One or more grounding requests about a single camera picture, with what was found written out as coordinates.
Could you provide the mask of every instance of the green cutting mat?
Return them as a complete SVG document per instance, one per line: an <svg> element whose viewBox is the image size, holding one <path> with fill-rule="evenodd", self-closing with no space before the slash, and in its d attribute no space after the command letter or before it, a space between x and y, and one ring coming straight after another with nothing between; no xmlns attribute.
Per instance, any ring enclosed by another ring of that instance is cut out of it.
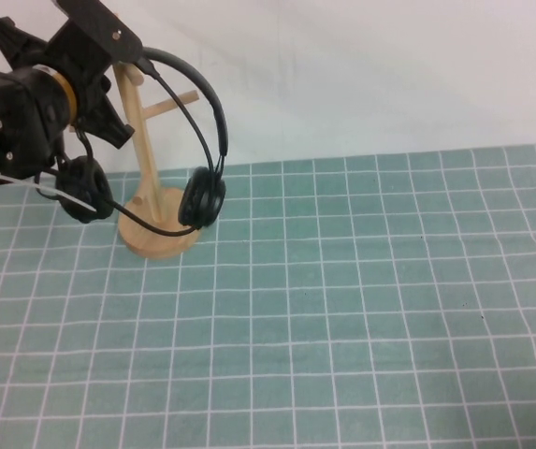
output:
<svg viewBox="0 0 536 449"><path fill-rule="evenodd" d="M0 448L536 448L536 147L226 184L163 261L0 188Z"/></svg>

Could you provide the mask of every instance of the round wooden base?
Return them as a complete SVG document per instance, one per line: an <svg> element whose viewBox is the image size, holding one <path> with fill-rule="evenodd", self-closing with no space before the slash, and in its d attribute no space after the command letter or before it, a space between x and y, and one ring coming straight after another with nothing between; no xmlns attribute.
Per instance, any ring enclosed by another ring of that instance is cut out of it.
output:
<svg viewBox="0 0 536 449"><path fill-rule="evenodd" d="M167 212L167 217L162 223L157 223L146 201L140 196L135 196L126 203L126 208L151 225L165 229L166 231L180 231L185 229L178 221L178 209L182 200L182 190L175 188L162 188L162 207ZM164 237L148 231L136 224L128 217L121 215L118 220L118 230L126 246L135 254L150 259L174 257L191 248L199 235L195 231L188 236Z"/></svg>

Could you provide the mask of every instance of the white wall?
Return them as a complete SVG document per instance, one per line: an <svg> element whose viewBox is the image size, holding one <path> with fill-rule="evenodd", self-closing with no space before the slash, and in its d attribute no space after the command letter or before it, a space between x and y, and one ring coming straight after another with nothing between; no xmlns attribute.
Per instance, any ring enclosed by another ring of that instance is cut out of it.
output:
<svg viewBox="0 0 536 449"><path fill-rule="evenodd" d="M145 45L214 84L230 163L536 142L536 0L334 3L105 0ZM44 38L65 19L51 0L0 0L6 15ZM149 103L164 98L144 89ZM192 111L213 136L207 105ZM150 131L161 168L203 162L179 112ZM136 168L131 147L95 148L107 169Z"/></svg>

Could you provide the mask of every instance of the black headphones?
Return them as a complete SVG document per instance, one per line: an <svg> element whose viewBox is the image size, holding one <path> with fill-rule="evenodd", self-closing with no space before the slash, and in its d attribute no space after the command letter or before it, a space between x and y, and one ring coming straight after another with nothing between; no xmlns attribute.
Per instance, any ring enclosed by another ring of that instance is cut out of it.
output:
<svg viewBox="0 0 536 449"><path fill-rule="evenodd" d="M137 68L145 75L149 75L157 80L169 93L177 106L181 109L189 124L195 130L204 153L208 160L207 167L198 167L193 176L187 182L181 205L179 207L178 218L181 225L190 226L185 231L165 231L143 222L129 210L116 203L109 188L106 174L93 158L93 149L86 135L75 128L77 136L87 151L86 156L80 156L74 160L68 160L65 153L62 159L58 158L58 170L46 170L56 176L56 188L74 196L76 199L92 206L95 212L63 197L58 197L62 208L72 218L82 222L90 223L93 220L105 220L114 209L124 213L139 225L167 237L179 237L189 234L202 227L211 226L222 209L226 194L225 182L222 179L224 174L225 157L228 153L228 134L224 110L218 95L215 93L208 81L194 67L180 59L179 57L160 51L146 48L143 50L144 58L138 61ZM213 164L210 150L195 120L178 98L176 93L166 84L160 74L155 70L152 61L167 65L188 78L197 89L208 99L218 131L218 147L220 158L218 163Z"/></svg>

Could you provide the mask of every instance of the headphone stand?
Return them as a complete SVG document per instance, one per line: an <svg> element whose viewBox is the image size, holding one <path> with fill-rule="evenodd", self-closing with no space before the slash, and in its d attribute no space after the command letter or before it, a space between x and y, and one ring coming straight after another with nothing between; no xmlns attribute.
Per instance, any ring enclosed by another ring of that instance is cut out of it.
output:
<svg viewBox="0 0 536 449"><path fill-rule="evenodd" d="M116 82L120 90L124 112L129 124L135 128L132 136L140 168L140 184L135 196L125 207L146 222L169 231L185 229L178 221L178 210L183 191L177 188L163 187L153 157L146 121L178 106L172 99L143 108L140 102L138 86L144 77L133 65L117 64L113 67ZM199 99L197 91L179 95L182 103L193 103ZM185 252L199 238L200 231L182 237L163 237L153 234L144 227L121 215L118 230L126 246L135 254L148 258L168 258Z"/></svg>

